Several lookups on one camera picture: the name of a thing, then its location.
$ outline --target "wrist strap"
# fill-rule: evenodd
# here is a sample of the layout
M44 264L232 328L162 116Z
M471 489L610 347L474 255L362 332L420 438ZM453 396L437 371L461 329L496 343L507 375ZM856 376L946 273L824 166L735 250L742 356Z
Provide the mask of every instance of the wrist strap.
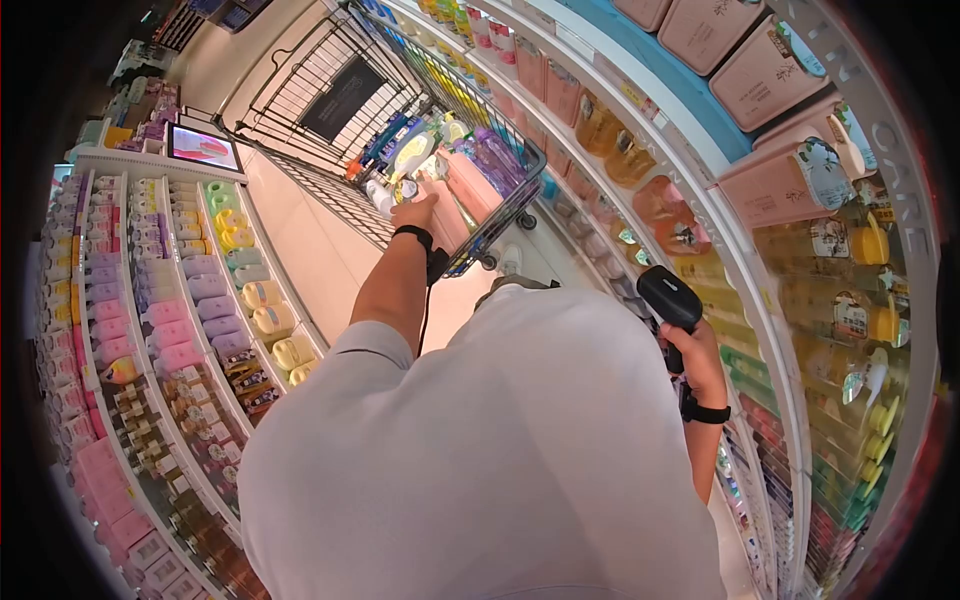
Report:
M416 225L401 225L396 228L394 234L391 235L391 239L397 237L401 233L413 233L417 236L417 240L423 244L423 249L426 250L426 255L429 256L433 251L433 235L424 228L419 228Z
M690 386L684 384L684 397L680 402L680 416L684 422L698 420L701 423L711 425L720 425L730 420L730 407L727 408L705 408L697 404L697 398L693 397L693 391Z

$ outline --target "white floor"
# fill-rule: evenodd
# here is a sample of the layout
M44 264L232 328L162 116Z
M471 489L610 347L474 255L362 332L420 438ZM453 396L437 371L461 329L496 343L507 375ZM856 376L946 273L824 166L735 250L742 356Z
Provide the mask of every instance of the white floor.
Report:
M224 113L228 124L243 118L251 98L274 70L272 52L290 48L325 14L323 2L278 0L236 36L204 24L171 71L171 79L181 85L182 103L216 111L255 63ZM250 178L251 198L277 256L317 328L333 344L347 327L357 292L380 252L266 157L247 146L240 153ZM535 207L532 212L540 216L537 229L527 233L511 227L497 247L521 246L525 275L544 282L557 279L565 286L595 287L588 270L547 219ZM475 266L464 276L442 279L434 287L424 351L446 345L472 314L477 298L489 291L494 277L496 273ZM709 508L717 524L728 597L755 598L740 537L720 491L714 491Z

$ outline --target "shoe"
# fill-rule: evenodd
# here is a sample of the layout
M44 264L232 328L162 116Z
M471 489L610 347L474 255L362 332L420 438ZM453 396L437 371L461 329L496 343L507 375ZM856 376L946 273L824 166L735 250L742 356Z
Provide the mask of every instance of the shoe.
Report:
M509 244L500 257L500 274L504 276L520 275L520 266L523 262L523 254L520 253L520 246Z

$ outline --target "white t-shirt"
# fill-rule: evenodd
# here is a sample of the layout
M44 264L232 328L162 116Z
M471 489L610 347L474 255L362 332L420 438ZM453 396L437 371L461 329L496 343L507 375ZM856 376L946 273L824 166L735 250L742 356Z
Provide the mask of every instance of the white t-shirt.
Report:
M239 486L275 600L726 597L660 349L598 292L504 286L416 362L351 325Z

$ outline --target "shopping cart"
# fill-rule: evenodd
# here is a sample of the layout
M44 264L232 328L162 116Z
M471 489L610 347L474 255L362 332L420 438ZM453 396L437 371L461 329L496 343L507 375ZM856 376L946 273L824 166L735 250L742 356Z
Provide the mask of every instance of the shopping cart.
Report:
M273 52L271 61L274 70L244 117L233 128L219 116L214 123L228 136L254 146L375 246L386 248L394 228L363 189L367 180L382 181L382 175L372 165L348 174L347 165L398 112L424 116L436 109L452 111L474 128L497 132L526 171L517 189L451 253L444 276L460 276L477 260L486 269L495 268L491 245L504 229L514 221L523 228L536 226L525 208L540 192L543 151L455 64L394 24L368 13L358 2L344 2L292 48ZM318 109L324 108L327 94L349 70L362 71L376 90L341 129L322 131L315 125Z

